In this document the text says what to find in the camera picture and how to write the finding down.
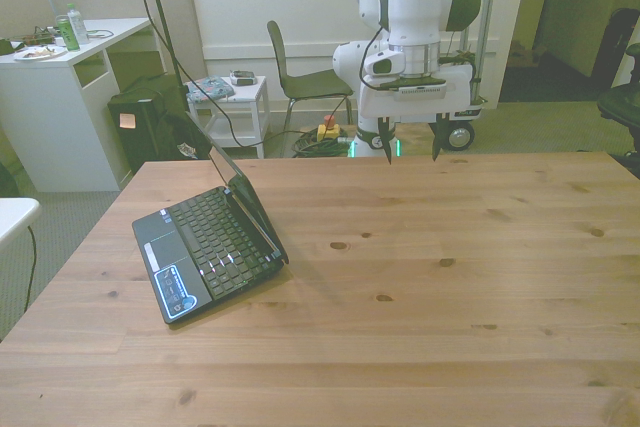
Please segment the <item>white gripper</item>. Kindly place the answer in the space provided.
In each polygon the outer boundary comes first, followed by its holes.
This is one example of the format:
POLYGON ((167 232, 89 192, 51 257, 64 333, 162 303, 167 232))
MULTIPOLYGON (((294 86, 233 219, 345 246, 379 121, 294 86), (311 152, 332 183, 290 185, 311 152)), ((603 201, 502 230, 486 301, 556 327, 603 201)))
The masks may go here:
POLYGON ((431 124, 434 134, 432 159, 436 160, 443 142, 448 138, 449 115, 470 107, 470 81, 473 68, 469 64, 444 65, 434 76, 444 79, 441 85, 402 87, 399 91, 375 90, 364 83, 360 87, 359 114, 378 118, 378 133, 388 163, 392 163, 391 143, 395 138, 395 123, 389 117, 424 116, 438 113, 431 124))

